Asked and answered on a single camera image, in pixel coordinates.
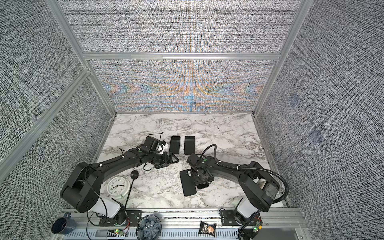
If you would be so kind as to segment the black phone case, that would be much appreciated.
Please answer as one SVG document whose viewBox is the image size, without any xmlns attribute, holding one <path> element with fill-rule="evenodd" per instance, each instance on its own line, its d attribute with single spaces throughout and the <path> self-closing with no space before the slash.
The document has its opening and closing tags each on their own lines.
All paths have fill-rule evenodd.
<svg viewBox="0 0 384 240">
<path fill-rule="evenodd" d="M 180 171 L 180 179 L 185 197 L 193 196 L 197 193 L 192 170 Z"/>
</svg>

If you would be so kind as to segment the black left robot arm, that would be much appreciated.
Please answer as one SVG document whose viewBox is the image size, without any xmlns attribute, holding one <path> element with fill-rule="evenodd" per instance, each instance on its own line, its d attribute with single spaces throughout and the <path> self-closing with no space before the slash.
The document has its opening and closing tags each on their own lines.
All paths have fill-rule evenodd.
<svg viewBox="0 0 384 240">
<path fill-rule="evenodd" d="M 132 148 L 101 163 L 82 162 L 71 173 L 60 196 L 78 212 L 85 213 L 101 199 L 101 186 L 109 178 L 143 164 L 152 164 L 154 168 L 161 169 L 178 162 L 179 159 L 172 152 L 160 154 L 144 148 Z"/>
</svg>

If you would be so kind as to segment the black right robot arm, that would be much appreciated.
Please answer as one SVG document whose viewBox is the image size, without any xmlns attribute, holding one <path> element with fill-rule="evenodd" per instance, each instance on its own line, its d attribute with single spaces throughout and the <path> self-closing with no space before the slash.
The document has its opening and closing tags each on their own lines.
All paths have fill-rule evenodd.
<svg viewBox="0 0 384 240">
<path fill-rule="evenodd" d="M 198 189 L 207 188 L 216 177 L 239 184 L 245 197 L 240 200 L 230 215 L 238 224 L 249 222 L 253 215 L 268 212 L 271 205 L 285 199 L 286 194 L 277 198 L 283 178 L 257 162 L 236 165 L 216 160 L 214 157 L 201 157 L 193 154 L 188 157 L 190 168 L 180 172 L 183 194 L 195 195 Z"/>
</svg>

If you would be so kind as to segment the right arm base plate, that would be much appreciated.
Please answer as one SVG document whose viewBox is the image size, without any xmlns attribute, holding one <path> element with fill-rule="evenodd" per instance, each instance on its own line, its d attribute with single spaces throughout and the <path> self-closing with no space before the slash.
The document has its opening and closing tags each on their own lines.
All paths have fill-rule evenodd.
<svg viewBox="0 0 384 240">
<path fill-rule="evenodd" d="M 219 214 L 221 217 L 222 226 L 224 227 L 240 226 L 240 224 L 235 219 L 233 210 L 220 209 Z"/>
</svg>

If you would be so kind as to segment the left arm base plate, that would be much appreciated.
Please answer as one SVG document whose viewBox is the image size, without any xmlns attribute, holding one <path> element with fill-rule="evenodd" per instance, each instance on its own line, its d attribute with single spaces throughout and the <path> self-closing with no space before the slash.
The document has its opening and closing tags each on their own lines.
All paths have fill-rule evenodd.
<svg viewBox="0 0 384 240">
<path fill-rule="evenodd" d="M 99 226 L 101 227 L 126 227 L 128 225 L 137 227 L 142 219 L 142 211 L 119 211 L 113 218 L 101 217 Z"/>
</svg>

